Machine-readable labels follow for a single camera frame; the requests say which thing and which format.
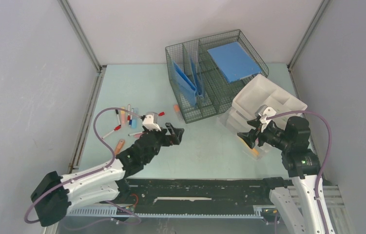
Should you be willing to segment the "orange highlighter with yellow cap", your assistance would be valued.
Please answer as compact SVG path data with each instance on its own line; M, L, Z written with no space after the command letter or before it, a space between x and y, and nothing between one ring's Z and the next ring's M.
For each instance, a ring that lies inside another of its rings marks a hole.
M120 112L120 119L121 119L121 126L124 127L127 123L127 116L126 116L126 112L123 110L125 109L125 107L121 107Z

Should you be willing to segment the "black cap whiteboard marker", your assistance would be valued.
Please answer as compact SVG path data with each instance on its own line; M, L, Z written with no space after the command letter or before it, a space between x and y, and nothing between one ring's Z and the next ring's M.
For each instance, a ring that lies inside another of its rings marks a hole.
M116 119L118 121L118 126L121 126L121 119L120 119L119 111L116 109L115 113L116 113Z

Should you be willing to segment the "red cap marker lower left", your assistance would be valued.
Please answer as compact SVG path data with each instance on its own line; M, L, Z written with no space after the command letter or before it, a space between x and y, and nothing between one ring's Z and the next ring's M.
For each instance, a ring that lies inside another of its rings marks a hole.
M112 129L110 132L108 132L107 134L105 134L102 139L107 138L109 135L113 134L114 132L118 131L119 129L121 129L121 125L116 126L114 129Z

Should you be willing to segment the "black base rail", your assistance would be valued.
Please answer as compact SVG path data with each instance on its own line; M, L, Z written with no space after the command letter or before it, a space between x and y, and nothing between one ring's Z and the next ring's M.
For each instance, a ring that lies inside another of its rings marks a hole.
M292 185L281 177L242 180L136 179L120 182L115 204L141 215L252 216L272 205L270 189Z

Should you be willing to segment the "orange highlighter lower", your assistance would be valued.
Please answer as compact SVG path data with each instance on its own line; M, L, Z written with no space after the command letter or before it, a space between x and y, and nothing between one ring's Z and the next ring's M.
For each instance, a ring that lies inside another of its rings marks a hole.
M117 143L117 145L116 145L116 147L115 147L115 149L114 149L114 153L115 153L115 155L118 155L118 154L121 152L121 150L122 150L122 148L123 148L124 144L125 144L125 140L124 140L124 139L120 139L120 140L118 141L118 143Z

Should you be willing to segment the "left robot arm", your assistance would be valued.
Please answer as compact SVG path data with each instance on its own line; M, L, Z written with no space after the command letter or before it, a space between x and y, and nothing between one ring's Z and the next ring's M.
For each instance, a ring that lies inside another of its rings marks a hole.
M128 201L125 179L140 172L161 147L179 145L184 131L166 123L160 131L145 130L129 148L101 165L66 175L49 172L31 194L37 221L47 227L77 208L105 200Z

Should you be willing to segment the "blue folder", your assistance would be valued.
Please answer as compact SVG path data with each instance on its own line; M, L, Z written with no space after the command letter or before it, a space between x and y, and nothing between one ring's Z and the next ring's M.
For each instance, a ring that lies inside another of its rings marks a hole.
M228 83L262 74L262 69L238 42L214 47L207 52Z
M182 93L186 101L192 107L195 107L197 104L197 89L195 85L174 61L172 61L172 67L173 77L179 87L180 92Z
M194 84L196 86L197 94L201 99L203 99L204 95L205 95L204 81L203 81L201 74L199 72L197 72L196 65L191 57L190 57L190 65L191 65L192 75L193 75L193 79L194 79Z

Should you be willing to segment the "pink highlighter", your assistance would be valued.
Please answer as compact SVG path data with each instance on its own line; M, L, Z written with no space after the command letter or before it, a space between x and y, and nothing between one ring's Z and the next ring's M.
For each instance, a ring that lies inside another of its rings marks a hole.
M143 133L138 133L136 135L134 135L134 138L140 138L143 135Z

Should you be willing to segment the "black marker near pink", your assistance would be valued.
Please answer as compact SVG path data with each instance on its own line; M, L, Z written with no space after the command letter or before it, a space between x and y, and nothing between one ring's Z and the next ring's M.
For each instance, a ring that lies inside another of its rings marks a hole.
M128 134L128 136L141 135L142 133L143 133L143 132L130 133L130 134Z

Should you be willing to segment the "blue highlighter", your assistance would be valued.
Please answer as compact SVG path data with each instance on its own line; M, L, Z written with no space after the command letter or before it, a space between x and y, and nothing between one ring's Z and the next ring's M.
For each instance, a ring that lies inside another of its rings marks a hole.
M138 108L133 108L133 113L138 114ZM131 123L131 128L135 129L137 126L137 121L138 121L138 117L135 115L132 115L132 120L130 121Z

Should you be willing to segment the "white plastic drawer organizer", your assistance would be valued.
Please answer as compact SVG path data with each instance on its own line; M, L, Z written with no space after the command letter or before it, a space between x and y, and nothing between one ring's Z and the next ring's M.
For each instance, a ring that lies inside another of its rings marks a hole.
M263 75L257 75L235 96L231 107L218 118L232 134L249 132L248 120L289 111L306 110L307 105Z

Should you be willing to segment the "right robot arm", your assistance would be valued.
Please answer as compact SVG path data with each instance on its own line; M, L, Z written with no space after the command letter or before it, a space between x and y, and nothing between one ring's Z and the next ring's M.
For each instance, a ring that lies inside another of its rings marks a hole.
M282 163L300 199L297 207L283 179L266 178L260 199L274 204L288 231L293 234L333 234L335 232L324 197L321 165L318 156L308 147L309 122L298 116L289 117L285 129L273 121L257 117L247 122L247 133L237 135L251 148L271 145L281 151Z

